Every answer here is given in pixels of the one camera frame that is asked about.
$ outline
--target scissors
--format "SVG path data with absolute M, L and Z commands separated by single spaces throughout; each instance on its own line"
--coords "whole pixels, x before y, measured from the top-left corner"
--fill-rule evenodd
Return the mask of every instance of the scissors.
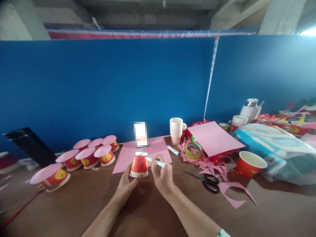
M 191 173 L 190 171 L 187 171 L 185 169 L 182 169 L 183 171 L 185 171 L 186 173 L 189 173 L 190 175 L 193 175 L 194 177 L 199 178 L 200 180 L 202 180 L 204 186 L 211 191 L 212 193 L 219 193 L 220 188 L 218 187 L 219 181 L 218 178 L 216 178 L 214 175 L 211 174 L 205 174 L 202 177 Z

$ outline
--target plastic bag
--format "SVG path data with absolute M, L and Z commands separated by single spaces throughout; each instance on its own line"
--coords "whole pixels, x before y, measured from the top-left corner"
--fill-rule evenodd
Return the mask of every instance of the plastic bag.
M 316 150 L 288 132 L 254 123 L 240 127 L 232 136 L 268 163 L 261 172 L 268 181 L 316 184 Z

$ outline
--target white marker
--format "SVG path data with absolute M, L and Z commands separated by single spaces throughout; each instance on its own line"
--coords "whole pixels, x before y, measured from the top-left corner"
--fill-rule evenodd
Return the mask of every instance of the white marker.
M 150 158 L 150 157 L 145 157 L 145 158 L 146 158 L 146 160 L 152 162 L 152 158 Z M 165 165 L 166 165 L 166 163 L 164 163 L 164 162 L 162 162 L 162 161 L 157 161 L 157 160 L 156 160 L 156 162 L 157 162 L 157 165 L 159 165 L 159 166 L 161 166 L 161 167 L 165 167 Z
M 179 155 L 179 152 L 175 149 L 173 149 L 171 146 L 167 145 L 167 148 L 172 151 L 174 154 Z

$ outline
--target thermos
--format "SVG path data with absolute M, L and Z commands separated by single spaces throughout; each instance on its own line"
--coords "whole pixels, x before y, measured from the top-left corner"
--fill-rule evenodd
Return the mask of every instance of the thermos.
M 42 168 L 56 163 L 55 154 L 29 127 L 20 128 L 4 135 Z
M 256 119 L 253 118 L 255 116 L 255 114 L 258 116 L 259 110 L 257 107 L 257 99 L 248 99 L 246 104 L 243 106 L 240 115 L 241 116 L 245 116 L 248 118 L 248 122 L 251 122 L 252 120 Z

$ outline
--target black scissors handle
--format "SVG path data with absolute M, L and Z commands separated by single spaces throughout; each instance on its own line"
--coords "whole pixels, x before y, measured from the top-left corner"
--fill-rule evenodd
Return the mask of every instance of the black scissors handle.
M 203 178 L 203 184 L 209 191 L 211 191 L 212 193 L 220 192 L 220 188 L 218 187 L 219 180 L 217 177 L 211 174 L 205 174 L 203 175 Z

